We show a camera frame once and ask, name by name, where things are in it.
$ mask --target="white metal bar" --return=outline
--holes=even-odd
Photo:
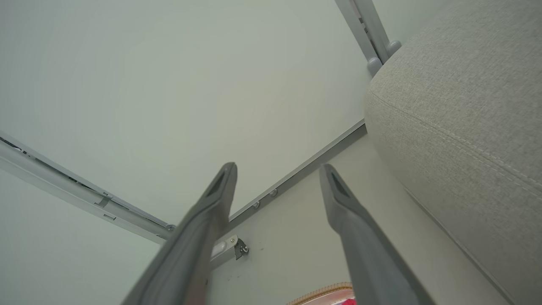
[[[367,37],[363,24],[359,21],[358,16],[356,16],[356,12],[350,3],[350,0],[335,0],[335,3],[339,7],[340,12],[343,14],[346,24],[348,24],[352,34],[354,34],[354,38],[356,38],[356,41],[358,42],[359,47],[362,49],[363,55],[365,55],[367,61],[371,60],[371,58],[377,57],[375,49],[371,45],[369,37]]]
[[[8,134],[6,134],[5,132],[3,132],[2,130],[0,130],[0,138],[3,138],[4,140],[12,143],[13,145],[21,148],[23,151],[26,151],[29,155],[35,157],[36,159],[40,160],[42,163],[46,164],[47,166],[53,168],[54,170],[60,172],[62,175],[64,176],[67,176],[67,177],[71,177],[72,179],[82,183],[83,185],[89,187],[90,189],[92,189],[93,191],[95,191],[96,193],[100,194],[101,196],[106,196],[106,197],[109,197],[111,198],[114,202],[116,202],[117,204],[119,204],[120,206],[124,206],[125,208],[128,208],[130,211],[132,211],[133,213],[135,214],[139,214],[140,216],[142,216],[143,218],[146,218],[146,219],[149,219],[151,220],[152,222],[162,226],[162,227],[165,227],[165,228],[168,228],[168,227],[171,227],[171,225],[169,225],[168,223],[166,223],[165,221],[163,220],[160,220],[156,217],[154,217],[153,215],[151,214],[148,214],[147,212],[141,210],[140,208],[138,207],[135,207],[131,204],[129,204],[128,202],[118,198],[117,196],[115,196],[114,194],[111,194],[110,192],[100,188],[99,186],[91,183],[90,181],[87,181],[85,180],[84,178],[76,175],[75,173],[71,172],[70,170],[62,167],[61,165],[51,161],[50,159],[48,159],[47,157],[41,155],[39,152],[33,150],[32,148],[24,145],[23,143],[19,142],[17,139],[14,139],[12,138],[11,136],[9,136]]]
[[[279,188],[283,183],[285,183],[288,179],[295,176],[297,173],[302,171],[304,168],[308,167],[311,163],[315,162],[318,158],[320,158],[322,155],[326,154],[331,148],[333,148],[335,145],[339,144],[342,140],[344,140],[346,137],[348,137],[350,134],[352,134],[354,131],[359,129],[362,125],[365,124],[365,119],[362,119],[359,121],[356,125],[352,126],[347,131],[343,132],[338,138],[336,138],[333,142],[322,148],[320,151],[318,151],[315,155],[313,155],[311,158],[309,158],[307,161],[303,162],[303,164],[299,165],[296,169],[292,170],[288,175],[286,175],[284,178],[279,180],[277,183],[275,183],[273,186],[268,188],[265,192],[260,194],[260,196],[256,197],[254,200],[249,202],[247,205],[245,205],[242,209],[237,211],[235,214],[230,216],[230,221],[234,220],[236,217],[241,215],[244,211],[252,208],[255,206],[257,202],[262,200],[265,196],[269,195],[273,190]]]
[[[376,12],[375,4],[372,0],[354,0],[354,3],[358,8],[363,23],[367,27],[367,31],[371,35],[378,57],[382,63],[386,63],[390,58],[388,53],[390,41]]]
[[[0,167],[70,204],[157,243],[171,232],[0,141]]]

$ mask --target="wall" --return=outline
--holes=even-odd
[[[0,170],[0,303],[117,305],[158,244]]]
[[[405,44],[453,0],[372,0],[390,41]]]
[[[439,305],[506,304],[459,248],[410,199],[364,136],[330,162]],[[211,274],[207,304],[285,304],[350,281],[312,173],[230,234],[250,247]]]

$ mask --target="metal frame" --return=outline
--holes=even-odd
[[[365,119],[362,119],[352,128],[348,129],[337,139],[335,139],[335,141],[318,151],[309,160],[305,161],[302,165],[291,171],[279,182],[275,183],[265,192],[260,194],[260,196],[256,197],[254,200],[245,205],[241,210],[233,214],[229,218],[229,223],[224,230],[224,233],[233,230],[243,221],[247,220],[257,211],[261,210],[264,206],[267,206],[281,194],[296,185],[303,178],[317,170],[321,164],[331,160],[331,158],[338,155],[341,151],[345,150],[348,146],[366,134],[367,129],[365,128]]]
[[[1,131],[0,168],[53,196],[158,244],[164,243],[175,229],[175,226],[94,186]]]
[[[390,56],[401,47],[401,43],[389,41],[372,0],[335,0],[335,3],[367,59],[367,69],[374,77]]]
[[[344,132],[280,181],[229,217],[224,233],[233,230],[286,190],[366,134],[365,120]],[[166,222],[130,205],[77,176],[35,150],[0,131],[0,168],[110,223],[164,244],[175,230]]]

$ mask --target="fabric upholstery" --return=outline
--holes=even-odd
[[[369,136],[516,304],[542,304],[542,2],[447,7],[377,73]]]

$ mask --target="sofa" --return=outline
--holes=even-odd
[[[513,304],[542,304],[542,2],[461,0],[380,69],[378,153]]]

